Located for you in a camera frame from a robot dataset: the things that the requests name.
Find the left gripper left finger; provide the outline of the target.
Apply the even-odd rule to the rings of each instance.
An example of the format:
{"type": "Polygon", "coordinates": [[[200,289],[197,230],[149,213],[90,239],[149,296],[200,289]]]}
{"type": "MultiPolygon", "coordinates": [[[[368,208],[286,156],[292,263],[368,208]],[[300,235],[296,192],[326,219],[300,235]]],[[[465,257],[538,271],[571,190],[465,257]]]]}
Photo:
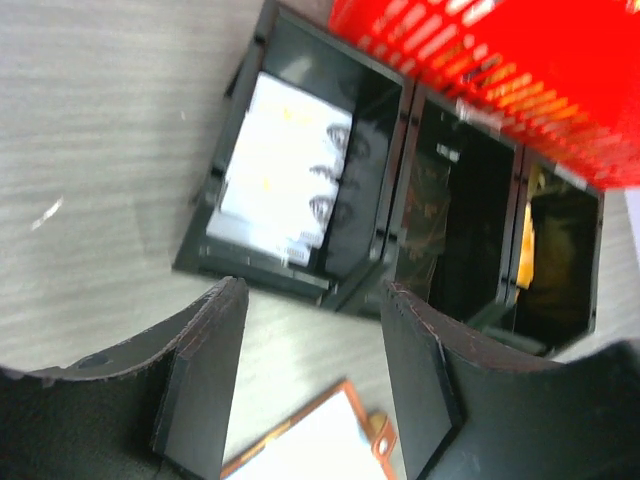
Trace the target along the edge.
{"type": "Polygon", "coordinates": [[[3,367],[2,477],[219,478],[248,301],[226,277],[69,367],[3,367]]]}

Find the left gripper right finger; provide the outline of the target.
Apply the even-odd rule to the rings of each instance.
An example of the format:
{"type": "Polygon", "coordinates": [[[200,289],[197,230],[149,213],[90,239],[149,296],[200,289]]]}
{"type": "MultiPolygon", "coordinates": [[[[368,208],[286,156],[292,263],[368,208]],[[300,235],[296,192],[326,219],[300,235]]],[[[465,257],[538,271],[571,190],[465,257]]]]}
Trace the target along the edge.
{"type": "Polygon", "coordinates": [[[523,353],[386,283],[381,325],[411,479],[635,479],[639,344],[523,353]]]}

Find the brown leather card holder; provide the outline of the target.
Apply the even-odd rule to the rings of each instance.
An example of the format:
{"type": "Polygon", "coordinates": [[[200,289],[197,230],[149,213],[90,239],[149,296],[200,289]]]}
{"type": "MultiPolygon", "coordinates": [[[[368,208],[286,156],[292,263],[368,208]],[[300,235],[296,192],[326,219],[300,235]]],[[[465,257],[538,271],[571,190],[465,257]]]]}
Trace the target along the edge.
{"type": "Polygon", "coordinates": [[[223,479],[395,479],[397,434],[343,380],[230,460],[223,479]]]}

